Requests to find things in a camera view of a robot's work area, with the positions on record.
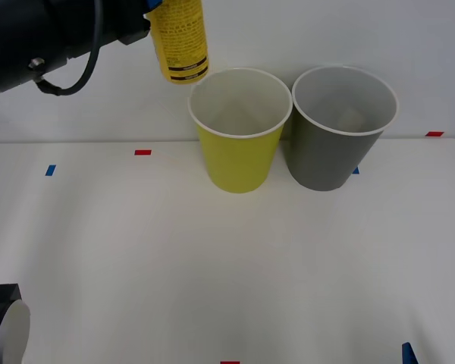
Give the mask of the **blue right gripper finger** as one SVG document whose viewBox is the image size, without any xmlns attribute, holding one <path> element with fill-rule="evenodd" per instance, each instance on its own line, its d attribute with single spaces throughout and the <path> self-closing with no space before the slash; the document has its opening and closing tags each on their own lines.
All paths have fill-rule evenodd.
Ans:
<svg viewBox="0 0 455 364">
<path fill-rule="evenodd" d="M 413 348 L 409 342 L 406 342 L 402 345 L 402 363 L 419 364 Z"/>
</svg>

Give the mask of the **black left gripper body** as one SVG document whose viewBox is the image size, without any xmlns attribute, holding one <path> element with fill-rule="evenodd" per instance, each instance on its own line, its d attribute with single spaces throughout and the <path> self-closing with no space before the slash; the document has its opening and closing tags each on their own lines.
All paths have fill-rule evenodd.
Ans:
<svg viewBox="0 0 455 364">
<path fill-rule="evenodd" d="M 145 19 L 143 1 L 103 1 L 100 45 L 119 41 L 130 45 L 148 36 L 150 22 Z M 95 26 L 94 2 L 63 1 L 62 22 L 67 42 L 67 57 L 78 58 L 91 51 Z"/>
</svg>

